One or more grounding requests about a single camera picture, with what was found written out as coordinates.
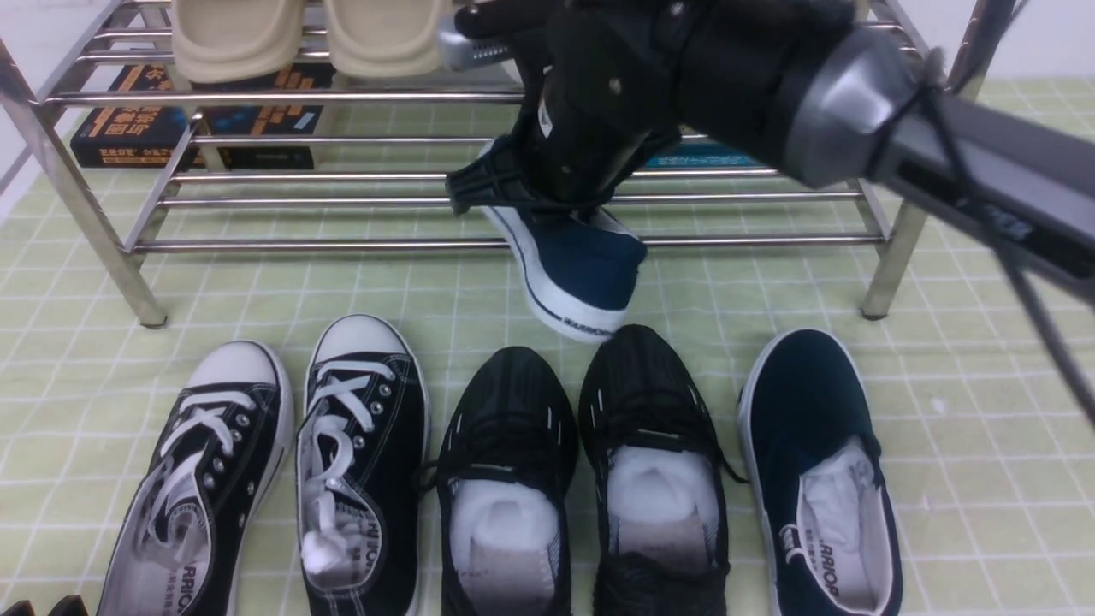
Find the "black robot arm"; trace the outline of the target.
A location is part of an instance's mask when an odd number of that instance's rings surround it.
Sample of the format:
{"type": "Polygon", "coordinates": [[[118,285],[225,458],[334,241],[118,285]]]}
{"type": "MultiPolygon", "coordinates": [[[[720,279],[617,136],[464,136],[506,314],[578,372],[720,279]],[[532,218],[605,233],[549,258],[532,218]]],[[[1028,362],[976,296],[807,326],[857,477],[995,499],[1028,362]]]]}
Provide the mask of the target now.
{"type": "Polygon", "coordinates": [[[451,173],[457,213],[579,210],[696,130],[819,188],[865,179],[1012,268],[1092,301],[1092,144],[917,73],[891,35],[806,1],[488,1],[441,20],[443,65],[512,60],[500,152],[451,173]]]}

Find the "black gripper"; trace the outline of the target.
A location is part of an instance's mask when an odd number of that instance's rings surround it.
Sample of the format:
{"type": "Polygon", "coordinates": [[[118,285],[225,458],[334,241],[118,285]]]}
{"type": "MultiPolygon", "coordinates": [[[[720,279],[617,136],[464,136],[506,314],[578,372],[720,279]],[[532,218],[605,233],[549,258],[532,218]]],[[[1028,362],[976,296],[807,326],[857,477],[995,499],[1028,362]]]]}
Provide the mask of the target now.
{"type": "Polygon", "coordinates": [[[488,1],[456,12],[472,38],[512,48],[525,96],[489,152],[445,179],[473,208],[592,208],[680,140],[676,88],[707,1],[488,1]]]}

